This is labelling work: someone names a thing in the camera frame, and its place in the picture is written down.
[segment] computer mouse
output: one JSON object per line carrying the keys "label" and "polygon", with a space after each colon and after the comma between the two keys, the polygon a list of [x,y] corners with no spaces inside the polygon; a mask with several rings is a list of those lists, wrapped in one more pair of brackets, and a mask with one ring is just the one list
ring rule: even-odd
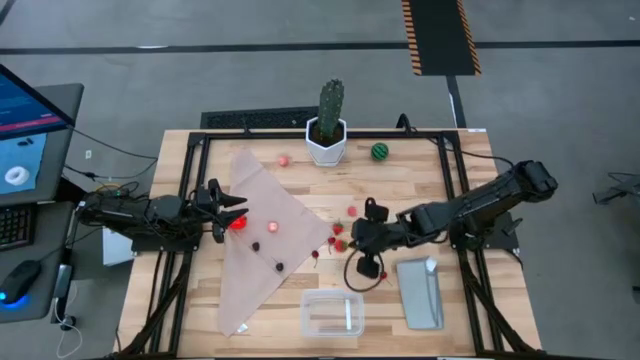
{"label": "computer mouse", "polygon": [[33,282],[40,275],[40,261],[25,260],[11,270],[0,285],[0,302],[13,304],[29,291]]}

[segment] white hexagonal pot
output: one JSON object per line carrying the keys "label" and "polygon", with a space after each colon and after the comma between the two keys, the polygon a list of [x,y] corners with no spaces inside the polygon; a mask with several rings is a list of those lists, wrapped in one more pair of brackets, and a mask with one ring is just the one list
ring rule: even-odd
{"label": "white hexagonal pot", "polygon": [[307,121],[307,131],[305,134],[305,141],[307,142],[307,150],[309,150],[309,155],[313,159],[313,162],[318,166],[336,166],[344,156],[344,153],[347,151],[347,122],[339,119],[340,124],[342,124],[343,129],[343,138],[337,143],[324,147],[316,144],[311,140],[311,125],[313,125],[318,118],[315,117],[309,121]]}

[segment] keyboard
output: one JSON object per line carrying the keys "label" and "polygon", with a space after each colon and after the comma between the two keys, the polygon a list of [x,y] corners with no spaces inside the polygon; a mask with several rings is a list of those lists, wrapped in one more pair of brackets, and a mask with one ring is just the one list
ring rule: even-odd
{"label": "keyboard", "polygon": [[201,129],[304,129],[317,106],[202,113]]}
{"label": "keyboard", "polygon": [[36,209],[36,204],[0,208],[0,251],[33,243]]}

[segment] floor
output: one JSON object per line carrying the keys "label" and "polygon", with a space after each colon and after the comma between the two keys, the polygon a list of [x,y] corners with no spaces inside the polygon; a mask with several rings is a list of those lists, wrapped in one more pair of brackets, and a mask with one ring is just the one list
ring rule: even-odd
{"label": "floor", "polygon": [[[7,0],[0,0],[0,6]],[[0,49],[294,42],[404,41],[400,1],[9,0]],[[633,0],[464,0],[476,42],[640,39]],[[560,183],[548,202],[514,213],[525,277],[546,350],[635,359],[640,353],[640,224],[631,199],[594,205],[608,171],[640,172],[640,48],[479,49],[480,77],[458,77],[470,128],[486,128],[495,154],[544,162]],[[157,153],[165,129],[197,128],[214,110],[308,106],[328,78],[343,79],[352,127],[386,127],[405,112],[415,126],[453,127],[444,77],[416,77],[406,50],[119,55],[11,55],[0,61],[31,85],[86,87],[78,128],[127,150]],[[93,157],[85,159],[85,150]],[[74,137],[67,162],[100,174],[145,166]],[[89,180],[68,175],[86,189]],[[152,174],[140,181],[148,187]],[[105,269],[85,242],[87,270],[71,313],[82,348],[112,350],[129,265]],[[48,319],[0,326],[0,359],[55,356]],[[38,339],[33,346],[34,338]],[[62,352],[73,349],[75,335]]]}

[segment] black and orange striped mat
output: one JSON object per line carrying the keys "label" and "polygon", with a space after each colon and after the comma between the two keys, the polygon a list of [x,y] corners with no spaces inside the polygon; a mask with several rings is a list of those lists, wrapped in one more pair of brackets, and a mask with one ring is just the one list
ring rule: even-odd
{"label": "black and orange striped mat", "polygon": [[462,0],[402,0],[416,75],[479,75]]}

